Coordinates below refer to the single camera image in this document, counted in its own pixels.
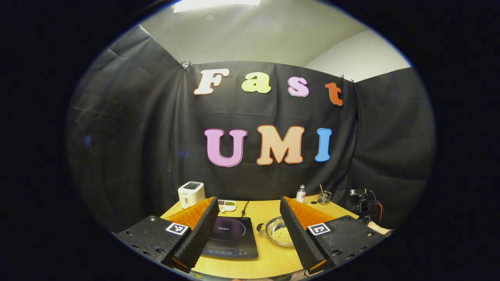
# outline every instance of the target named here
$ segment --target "metal bowl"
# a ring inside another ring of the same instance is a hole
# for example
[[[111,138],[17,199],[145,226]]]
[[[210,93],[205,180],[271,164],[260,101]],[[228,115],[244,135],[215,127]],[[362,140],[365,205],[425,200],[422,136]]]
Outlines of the metal bowl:
[[[278,216],[278,217],[271,219],[268,223],[259,223],[257,225],[257,231],[260,233],[263,233],[263,232],[267,233],[267,237],[269,237],[269,239],[271,239],[271,241],[276,245],[280,245],[283,247],[293,247],[294,246],[293,243],[286,244],[286,243],[278,242],[278,241],[273,239],[273,234],[275,233],[275,231],[282,229],[282,228],[286,228],[286,227],[287,226],[285,225],[285,221],[283,221],[283,218],[281,216]]]

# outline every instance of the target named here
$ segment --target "black induction cooktop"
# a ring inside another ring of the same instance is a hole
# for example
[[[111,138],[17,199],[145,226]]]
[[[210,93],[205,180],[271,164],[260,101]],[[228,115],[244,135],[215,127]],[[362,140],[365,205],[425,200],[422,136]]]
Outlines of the black induction cooktop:
[[[255,259],[259,256],[249,217],[219,216],[202,255],[226,259]]]

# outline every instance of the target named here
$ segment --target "pink letter u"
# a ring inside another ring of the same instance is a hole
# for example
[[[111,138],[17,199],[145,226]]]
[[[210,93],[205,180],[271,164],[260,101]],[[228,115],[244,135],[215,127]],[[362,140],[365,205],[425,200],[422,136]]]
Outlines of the pink letter u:
[[[221,167],[233,167],[238,165],[243,159],[243,138],[247,136],[247,131],[234,129],[229,131],[232,136],[232,156],[224,157],[221,155],[221,137],[224,131],[221,129],[207,129],[206,153],[210,162]]]

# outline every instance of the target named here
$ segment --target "wooden table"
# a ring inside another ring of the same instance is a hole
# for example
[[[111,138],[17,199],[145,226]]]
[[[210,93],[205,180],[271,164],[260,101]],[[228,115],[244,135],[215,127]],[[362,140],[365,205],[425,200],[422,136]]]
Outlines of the wooden table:
[[[317,210],[331,215],[334,218],[349,215],[355,219],[358,216],[334,203],[327,205],[311,204],[316,201],[318,195],[306,196],[304,203]],[[221,217],[241,217],[246,201],[236,201],[236,210],[220,212]],[[172,208],[164,213],[161,218],[166,218],[181,211],[177,202]],[[265,232],[257,231],[257,225],[266,224],[270,220],[281,216],[280,200],[250,201],[246,206],[245,217],[251,218],[253,235],[257,245],[258,258],[252,260],[231,260],[210,256],[200,256],[194,272],[219,276],[224,278],[254,279],[266,278],[293,273],[303,269],[299,256],[293,247],[282,247],[274,244]]]

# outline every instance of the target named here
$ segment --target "white toaster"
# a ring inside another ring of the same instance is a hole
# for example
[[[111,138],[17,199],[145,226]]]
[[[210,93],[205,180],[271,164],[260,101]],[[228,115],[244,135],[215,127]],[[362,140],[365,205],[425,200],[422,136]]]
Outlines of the white toaster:
[[[201,182],[189,181],[179,187],[179,202],[183,209],[205,200],[205,186]]]

